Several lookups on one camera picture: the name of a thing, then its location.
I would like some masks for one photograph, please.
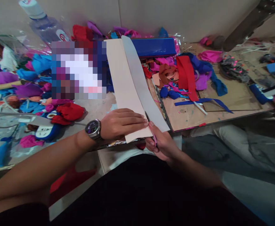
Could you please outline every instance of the hand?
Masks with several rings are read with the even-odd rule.
[[[148,120],[143,115],[128,108],[116,109],[101,120],[100,135],[104,140],[116,140],[147,126]]]
[[[157,148],[154,146],[154,141],[151,137],[145,139],[146,148],[163,161],[170,161],[174,158],[175,154],[180,151],[173,141],[172,137],[168,132],[161,132],[154,123],[149,123],[149,128],[152,133],[156,136]]]

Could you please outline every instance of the scissors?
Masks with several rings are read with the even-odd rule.
[[[146,114],[146,117],[147,117],[148,121],[150,121],[147,112],[145,112],[145,114]],[[152,133],[152,135],[153,135],[153,140],[154,140],[154,146],[157,147],[157,139],[156,139],[156,136],[154,135],[154,133]]]

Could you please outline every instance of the gray wall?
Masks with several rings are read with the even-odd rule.
[[[30,44],[40,42],[28,26],[29,18],[18,0],[0,0],[0,32],[23,30]],[[211,34],[228,36],[259,0],[38,0],[44,11],[66,30],[72,25],[97,23],[103,33],[113,26],[124,26],[155,34],[161,26],[170,34],[180,33],[185,41],[195,42]],[[275,16],[258,28],[254,36],[275,36]]]

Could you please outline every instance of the pixelated blur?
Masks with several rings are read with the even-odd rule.
[[[106,98],[106,42],[52,42],[52,98]]]

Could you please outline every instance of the watch face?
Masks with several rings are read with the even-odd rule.
[[[93,120],[93,121],[90,121],[86,128],[85,128],[85,131],[87,134],[93,134],[97,131],[97,129],[99,128],[99,121],[97,120]]]

